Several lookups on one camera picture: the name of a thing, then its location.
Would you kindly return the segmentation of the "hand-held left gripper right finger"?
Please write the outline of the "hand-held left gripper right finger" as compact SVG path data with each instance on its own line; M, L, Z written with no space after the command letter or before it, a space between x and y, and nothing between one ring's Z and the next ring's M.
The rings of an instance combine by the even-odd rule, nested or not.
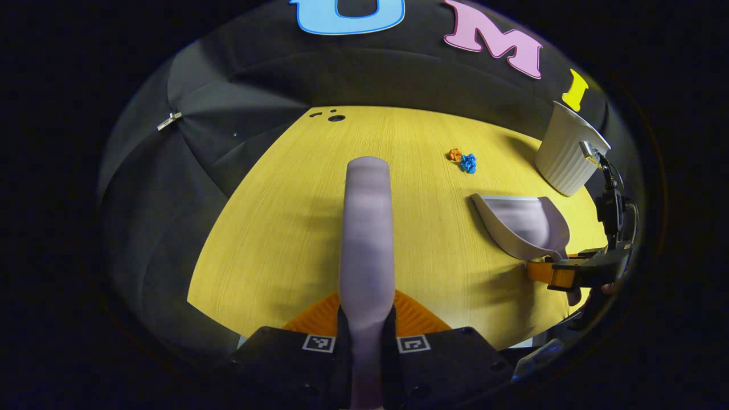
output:
M453 329L396 291L381 335L385 409L454 409L492 394L514 366L473 327Z

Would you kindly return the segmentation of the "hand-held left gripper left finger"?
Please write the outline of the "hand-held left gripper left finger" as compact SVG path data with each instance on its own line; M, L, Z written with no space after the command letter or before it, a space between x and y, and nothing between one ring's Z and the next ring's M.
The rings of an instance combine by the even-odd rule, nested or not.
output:
M349 409L351 337L332 293L282 329L263 326L232 354L229 373L263 409Z

